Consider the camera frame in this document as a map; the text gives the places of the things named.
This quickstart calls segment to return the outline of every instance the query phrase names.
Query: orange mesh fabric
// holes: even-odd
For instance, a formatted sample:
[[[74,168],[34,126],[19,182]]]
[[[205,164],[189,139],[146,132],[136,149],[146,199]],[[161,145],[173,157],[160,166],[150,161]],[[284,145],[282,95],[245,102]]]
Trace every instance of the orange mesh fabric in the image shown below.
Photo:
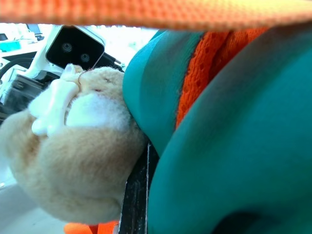
[[[179,126],[192,104],[216,74],[265,28],[229,33],[206,33],[195,49],[184,79],[176,117]]]
[[[65,234],[112,234],[117,221],[100,223],[97,226],[88,226],[81,223],[68,223],[64,227]]]
[[[0,21],[233,30],[312,20],[310,0],[0,0]]]

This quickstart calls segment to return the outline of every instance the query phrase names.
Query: camera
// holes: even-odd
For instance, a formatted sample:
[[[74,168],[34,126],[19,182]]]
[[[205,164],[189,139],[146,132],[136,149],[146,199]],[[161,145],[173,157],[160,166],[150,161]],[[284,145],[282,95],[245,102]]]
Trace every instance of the camera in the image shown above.
[[[84,70],[111,66],[122,71],[116,64],[118,60],[105,53],[105,39],[91,26],[53,26],[28,70],[6,72],[21,61],[22,58],[11,61],[0,70],[0,79],[4,73],[8,78],[0,88],[0,124],[9,115],[27,108],[29,102],[60,77],[68,63],[80,65]]]
[[[104,50],[104,41],[99,38],[90,37],[74,26],[63,26],[48,49],[46,59],[61,68],[73,63],[88,70],[96,65]]]

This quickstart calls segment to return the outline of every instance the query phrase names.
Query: white felt bone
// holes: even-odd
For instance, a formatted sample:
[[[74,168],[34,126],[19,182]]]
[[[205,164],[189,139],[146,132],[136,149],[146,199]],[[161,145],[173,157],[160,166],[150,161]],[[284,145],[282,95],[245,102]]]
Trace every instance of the white felt bone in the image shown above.
[[[51,98],[47,111],[32,125],[32,131],[37,136],[48,135],[49,137],[64,126],[66,108],[79,92],[79,87],[75,83],[61,79],[54,80],[49,89],[51,89]]]

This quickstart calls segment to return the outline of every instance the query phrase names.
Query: beige plush toy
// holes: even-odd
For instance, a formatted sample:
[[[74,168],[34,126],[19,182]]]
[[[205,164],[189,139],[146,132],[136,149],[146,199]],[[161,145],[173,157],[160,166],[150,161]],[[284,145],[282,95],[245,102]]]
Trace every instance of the beige plush toy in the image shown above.
[[[146,137],[122,96],[123,73],[68,64],[28,109],[0,127],[0,156],[51,215],[97,224],[119,219],[125,182]]]

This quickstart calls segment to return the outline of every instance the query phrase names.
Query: floor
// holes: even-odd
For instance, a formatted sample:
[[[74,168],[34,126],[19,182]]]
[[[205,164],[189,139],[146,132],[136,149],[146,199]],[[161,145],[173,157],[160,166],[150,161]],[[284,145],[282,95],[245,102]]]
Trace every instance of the floor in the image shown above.
[[[0,156],[0,234],[64,234],[64,224],[22,191]]]

